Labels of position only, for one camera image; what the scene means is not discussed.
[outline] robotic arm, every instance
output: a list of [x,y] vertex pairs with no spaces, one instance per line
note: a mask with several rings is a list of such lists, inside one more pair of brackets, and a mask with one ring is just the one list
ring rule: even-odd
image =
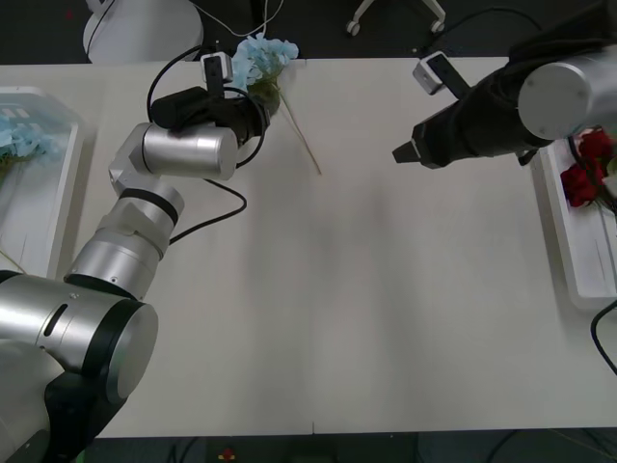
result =
[[459,100],[414,128],[394,151],[398,163],[438,169],[451,162],[535,152],[614,121],[617,113],[617,2],[588,7],[510,50],[510,61],[471,88],[442,53],[414,72],[430,94],[447,87]]
[[[220,83],[217,55],[202,64]],[[0,271],[0,461],[71,461],[141,381],[158,330],[142,301],[184,207],[160,176],[229,179],[267,128],[261,105],[217,82],[155,101],[156,123],[133,129],[109,168],[118,201],[64,282]]]

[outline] dark floor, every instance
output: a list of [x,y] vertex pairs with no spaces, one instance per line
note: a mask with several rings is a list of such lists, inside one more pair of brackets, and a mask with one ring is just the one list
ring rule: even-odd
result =
[[[233,30],[252,29],[250,0],[197,0]],[[311,58],[384,58],[414,56],[415,49],[429,40],[427,20],[417,9],[418,0],[378,0],[362,18],[362,30],[347,36],[345,24],[361,0],[285,0],[280,15],[268,27],[268,36],[296,42],[302,56]],[[277,7],[271,0],[271,7]],[[492,0],[442,0],[446,23],[493,6]],[[536,18],[543,26],[574,13],[589,0],[501,0]],[[3,0],[3,38],[0,65],[87,63],[81,46],[82,31],[89,17],[84,0]],[[239,39],[207,17],[203,17],[204,45],[215,40],[232,50]],[[533,32],[523,18],[506,13],[477,17],[443,40],[443,49],[455,56],[503,56],[508,47]],[[495,462],[603,462],[610,461],[585,447],[596,448],[588,434],[563,431],[578,444],[547,430],[525,431],[508,442]],[[617,434],[599,431],[601,444],[610,444]],[[425,462],[463,463],[485,461],[504,431],[424,433],[419,437],[420,455],[415,454],[416,436],[305,436],[299,438],[200,438],[189,448],[184,463],[220,462],[225,448],[233,449],[237,463],[243,462]],[[88,449],[88,463],[165,463],[170,449],[179,444],[178,459],[189,438],[97,440]]]
[[[614,430],[520,431],[495,454],[492,463],[604,463],[615,454]],[[195,439],[106,439],[87,451],[86,463],[169,463],[178,444],[178,463],[488,463],[509,431],[363,434],[345,436],[243,437]]]
[[[196,0],[236,32],[253,28],[250,0]],[[296,42],[305,58],[408,57],[428,40],[427,20],[419,14],[419,0],[377,0],[362,18],[354,38],[345,33],[361,0],[285,0],[281,13],[268,27],[269,36]],[[494,6],[495,0],[442,0],[446,22]],[[500,0],[535,17],[543,26],[575,13],[589,0]],[[277,0],[270,2],[272,11]],[[81,46],[89,17],[84,0],[3,0],[0,65],[87,63]],[[239,39],[203,17],[204,44],[220,40],[233,49]],[[533,32],[523,18],[507,13],[477,17],[444,38],[444,48],[458,56],[502,56],[512,43]]]

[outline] white plastic tray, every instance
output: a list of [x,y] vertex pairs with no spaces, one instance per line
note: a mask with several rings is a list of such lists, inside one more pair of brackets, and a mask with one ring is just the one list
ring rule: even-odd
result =
[[607,209],[589,205],[570,207],[561,173],[574,164],[565,141],[538,155],[549,190],[566,283],[579,309],[597,311],[617,299],[617,224]]
[[[27,273],[56,278],[84,125],[34,87],[0,87],[0,114],[52,135],[59,148],[51,158],[16,165],[0,185],[0,248]],[[2,256],[0,268],[17,270]]]

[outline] red rose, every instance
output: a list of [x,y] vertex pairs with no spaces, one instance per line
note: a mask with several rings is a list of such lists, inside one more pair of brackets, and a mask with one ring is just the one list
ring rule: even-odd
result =
[[578,152],[581,157],[602,160],[607,164],[613,158],[613,144],[602,130],[594,130],[580,137]]
[[[604,173],[600,167],[600,162],[592,158],[585,158],[583,161],[587,163],[590,172],[594,174],[596,182],[601,184]],[[566,198],[572,207],[587,205],[598,197],[598,188],[589,181],[587,173],[578,164],[561,173],[561,183]]]

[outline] table surface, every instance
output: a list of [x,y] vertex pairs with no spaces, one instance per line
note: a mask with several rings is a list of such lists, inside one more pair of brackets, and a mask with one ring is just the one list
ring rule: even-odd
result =
[[[503,59],[455,60],[476,82]],[[390,152],[452,101],[414,59],[296,62],[289,118],[228,183],[237,217],[170,248],[147,300],[160,317],[144,380],[104,436],[615,426],[617,379],[569,302],[538,172],[514,156],[430,171]],[[145,120],[160,65],[0,68],[92,128],[64,244],[70,260],[116,197],[107,166]],[[199,85],[196,64],[159,95]],[[169,178],[179,231],[238,206]],[[600,328],[617,356],[610,319]]]

